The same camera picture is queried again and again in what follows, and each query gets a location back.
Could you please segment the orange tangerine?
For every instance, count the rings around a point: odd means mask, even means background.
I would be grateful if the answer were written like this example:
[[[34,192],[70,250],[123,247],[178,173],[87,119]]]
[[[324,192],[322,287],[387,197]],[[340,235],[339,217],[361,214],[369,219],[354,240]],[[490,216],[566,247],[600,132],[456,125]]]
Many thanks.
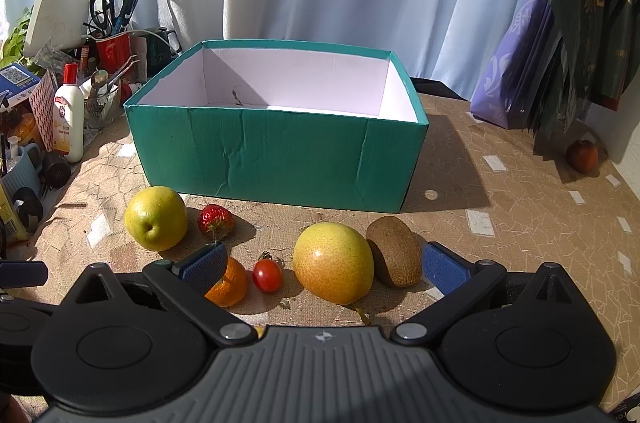
[[[248,276],[244,266],[234,257],[228,258],[224,276],[205,294],[209,302],[227,308],[244,299],[248,290]]]

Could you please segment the brown kiwi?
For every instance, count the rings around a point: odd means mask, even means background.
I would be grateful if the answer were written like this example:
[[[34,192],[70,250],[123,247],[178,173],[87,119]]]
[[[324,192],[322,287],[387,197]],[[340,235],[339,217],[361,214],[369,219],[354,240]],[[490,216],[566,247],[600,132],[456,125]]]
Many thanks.
[[[369,225],[366,239],[374,259],[375,275],[389,287],[412,287],[421,280],[421,249],[401,219],[383,216]]]

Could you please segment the red strawberry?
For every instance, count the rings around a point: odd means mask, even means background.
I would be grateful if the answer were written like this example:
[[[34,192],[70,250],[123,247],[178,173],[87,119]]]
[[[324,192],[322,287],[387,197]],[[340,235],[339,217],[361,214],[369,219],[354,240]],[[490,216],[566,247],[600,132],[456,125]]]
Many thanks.
[[[220,241],[230,235],[235,228],[231,212],[218,204],[207,204],[198,215],[198,229],[212,240]]]

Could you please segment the red cherry tomato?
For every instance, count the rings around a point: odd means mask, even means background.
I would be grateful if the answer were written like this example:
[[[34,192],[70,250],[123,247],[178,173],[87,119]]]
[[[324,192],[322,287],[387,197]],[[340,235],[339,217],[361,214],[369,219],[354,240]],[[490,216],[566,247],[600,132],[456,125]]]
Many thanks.
[[[262,293],[274,293],[282,287],[282,268],[269,252],[262,252],[252,271],[255,287]]]

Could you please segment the green yellow pear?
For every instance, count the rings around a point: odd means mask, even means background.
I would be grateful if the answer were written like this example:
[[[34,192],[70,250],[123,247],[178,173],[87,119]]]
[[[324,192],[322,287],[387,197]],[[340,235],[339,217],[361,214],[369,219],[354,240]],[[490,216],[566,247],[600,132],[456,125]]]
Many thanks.
[[[165,186],[145,188],[127,206],[124,223],[129,235],[152,252],[175,247],[189,227],[183,198]]]

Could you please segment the yellow orange mango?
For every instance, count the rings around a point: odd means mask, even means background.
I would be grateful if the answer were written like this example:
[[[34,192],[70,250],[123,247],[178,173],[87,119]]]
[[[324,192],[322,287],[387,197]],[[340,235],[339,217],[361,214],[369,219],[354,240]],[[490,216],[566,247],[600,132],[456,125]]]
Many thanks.
[[[337,305],[356,303],[371,290],[374,261],[367,240],[355,229],[322,221],[298,237],[294,273],[309,292]]]

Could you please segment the teal cardboard box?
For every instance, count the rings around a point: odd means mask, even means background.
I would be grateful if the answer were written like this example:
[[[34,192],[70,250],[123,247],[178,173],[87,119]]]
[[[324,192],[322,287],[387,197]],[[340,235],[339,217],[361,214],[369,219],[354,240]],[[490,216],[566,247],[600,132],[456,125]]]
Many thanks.
[[[428,130],[388,50],[208,40],[125,105],[146,178],[183,194],[396,213]]]

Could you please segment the blue grey mug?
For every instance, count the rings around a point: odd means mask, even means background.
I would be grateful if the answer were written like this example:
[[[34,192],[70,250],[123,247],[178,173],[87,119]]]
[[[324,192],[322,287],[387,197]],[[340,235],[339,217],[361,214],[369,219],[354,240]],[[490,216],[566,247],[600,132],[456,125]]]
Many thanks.
[[[17,190],[29,188],[40,197],[41,154],[37,144],[18,146],[16,163],[9,164],[9,171],[1,178],[6,198],[12,199]]]

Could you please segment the dark green mug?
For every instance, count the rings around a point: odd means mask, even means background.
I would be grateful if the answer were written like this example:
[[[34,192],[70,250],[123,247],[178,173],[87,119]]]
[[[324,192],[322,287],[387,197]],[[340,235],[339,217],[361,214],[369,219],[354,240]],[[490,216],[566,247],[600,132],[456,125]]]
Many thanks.
[[[146,39],[148,78],[151,79],[181,54],[182,46],[177,32],[165,27],[146,29],[143,36]]]

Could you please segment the red patterned card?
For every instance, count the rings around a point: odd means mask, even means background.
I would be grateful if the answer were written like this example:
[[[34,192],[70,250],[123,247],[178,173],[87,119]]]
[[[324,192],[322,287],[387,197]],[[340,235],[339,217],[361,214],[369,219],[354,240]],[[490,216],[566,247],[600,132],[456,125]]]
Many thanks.
[[[57,89],[54,74],[47,70],[28,98],[44,149],[47,152],[53,150],[53,100]]]

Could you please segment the red pen cup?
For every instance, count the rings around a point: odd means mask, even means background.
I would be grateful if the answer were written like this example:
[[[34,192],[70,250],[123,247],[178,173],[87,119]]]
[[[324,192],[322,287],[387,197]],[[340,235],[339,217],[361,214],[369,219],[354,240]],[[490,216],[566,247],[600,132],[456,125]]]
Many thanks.
[[[131,56],[130,34],[122,32],[96,41],[98,67],[110,74],[115,73]]]

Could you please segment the blue QR code box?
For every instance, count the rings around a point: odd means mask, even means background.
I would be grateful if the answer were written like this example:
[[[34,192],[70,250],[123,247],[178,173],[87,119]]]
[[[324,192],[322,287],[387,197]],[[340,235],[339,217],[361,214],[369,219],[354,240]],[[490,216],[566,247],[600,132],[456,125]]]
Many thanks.
[[[0,70],[1,108],[9,109],[24,102],[39,84],[40,79],[19,64]]]

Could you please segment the green plant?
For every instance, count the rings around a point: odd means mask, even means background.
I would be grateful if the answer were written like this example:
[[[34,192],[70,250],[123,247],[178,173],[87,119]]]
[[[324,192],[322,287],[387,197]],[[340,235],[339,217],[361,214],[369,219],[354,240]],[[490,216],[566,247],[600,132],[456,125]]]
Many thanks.
[[[6,68],[12,64],[22,64],[27,60],[24,55],[24,46],[30,18],[32,18],[32,8],[25,8],[6,42],[2,44],[0,68]]]

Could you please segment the white router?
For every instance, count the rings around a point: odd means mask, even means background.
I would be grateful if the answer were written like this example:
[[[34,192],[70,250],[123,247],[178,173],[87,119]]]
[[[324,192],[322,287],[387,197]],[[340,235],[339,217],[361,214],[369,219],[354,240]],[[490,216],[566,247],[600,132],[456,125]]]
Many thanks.
[[[89,17],[90,0],[36,0],[32,8],[23,54],[34,57],[50,43],[57,50],[80,44]]]

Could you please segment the dark green plastic bag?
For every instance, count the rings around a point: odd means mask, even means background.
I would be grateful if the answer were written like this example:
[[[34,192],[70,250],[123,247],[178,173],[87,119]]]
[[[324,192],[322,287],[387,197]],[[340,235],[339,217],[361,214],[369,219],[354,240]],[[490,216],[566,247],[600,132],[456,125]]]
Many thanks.
[[[545,1],[544,50],[512,102],[534,133],[569,128],[585,104],[617,110],[639,68],[639,0]]]

